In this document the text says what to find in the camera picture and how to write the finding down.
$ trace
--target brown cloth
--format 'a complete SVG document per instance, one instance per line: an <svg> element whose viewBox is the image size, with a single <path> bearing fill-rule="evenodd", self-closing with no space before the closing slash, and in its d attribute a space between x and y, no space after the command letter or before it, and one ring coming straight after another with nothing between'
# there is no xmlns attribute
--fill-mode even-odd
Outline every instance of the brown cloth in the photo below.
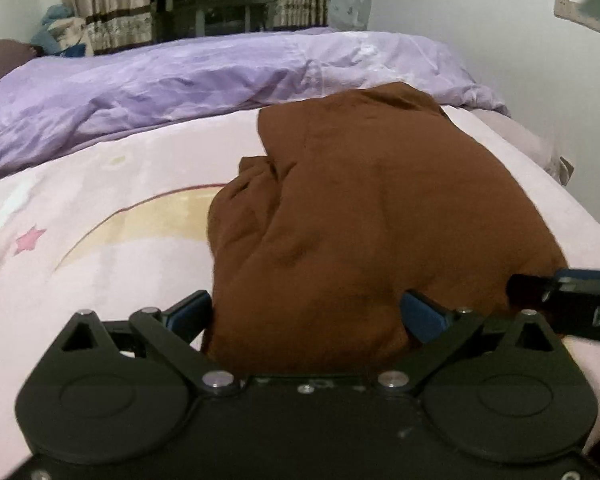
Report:
<svg viewBox="0 0 600 480"><path fill-rule="evenodd" d="M405 290L486 314L513 273L566 266L509 171L410 86L264 108L258 131L267 156L208 223L203 349L238 374L379 368L407 343Z"/></svg>

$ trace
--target lavender comforter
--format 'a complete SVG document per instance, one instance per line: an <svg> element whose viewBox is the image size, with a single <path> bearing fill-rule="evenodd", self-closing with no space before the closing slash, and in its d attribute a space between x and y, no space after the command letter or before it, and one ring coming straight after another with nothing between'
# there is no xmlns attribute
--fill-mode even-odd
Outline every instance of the lavender comforter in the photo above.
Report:
<svg viewBox="0 0 600 480"><path fill-rule="evenodd" d="M247 34L45 57L0 81L0 176L182 120L404 81L507 113L441 43L386 32Z"/></svg>

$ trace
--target light switch plate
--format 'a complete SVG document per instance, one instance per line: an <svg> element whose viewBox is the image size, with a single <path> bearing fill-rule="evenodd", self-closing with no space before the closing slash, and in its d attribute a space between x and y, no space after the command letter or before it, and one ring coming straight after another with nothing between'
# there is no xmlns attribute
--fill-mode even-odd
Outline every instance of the light switch plate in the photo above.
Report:
<svg viewBox="0 0 600 480"><path fill-rule="evenodd" d="M580 12L580 4L571 0L555 0L554 16L600 32L600 20Z"/></svg>

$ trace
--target plastic bag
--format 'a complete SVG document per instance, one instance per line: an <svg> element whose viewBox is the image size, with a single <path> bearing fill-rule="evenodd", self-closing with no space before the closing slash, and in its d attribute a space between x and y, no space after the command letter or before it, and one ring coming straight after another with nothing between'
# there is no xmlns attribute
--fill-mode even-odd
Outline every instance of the plastic bag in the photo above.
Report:
<svg viewBox="0 0 600 480"><path fill-rule="evenodd" d="M330 0L327 24L337 30L366 30L371 0Z"/></svg>

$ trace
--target pink star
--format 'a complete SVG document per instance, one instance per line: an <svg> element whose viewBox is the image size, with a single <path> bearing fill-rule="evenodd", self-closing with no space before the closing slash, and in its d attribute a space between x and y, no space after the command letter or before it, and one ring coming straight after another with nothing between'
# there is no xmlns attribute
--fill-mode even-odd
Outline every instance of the pink star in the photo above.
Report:
<svg viewBox="0 0 600 480"><path fill-rule="evenodd" d="M38 238L40 238L46 229L36 229L36 226L33 226L29 231L23 234L20 238L16 239L16 254L20 254L22 251L32 251L36 248L36 244L38 243Z"/></svg>

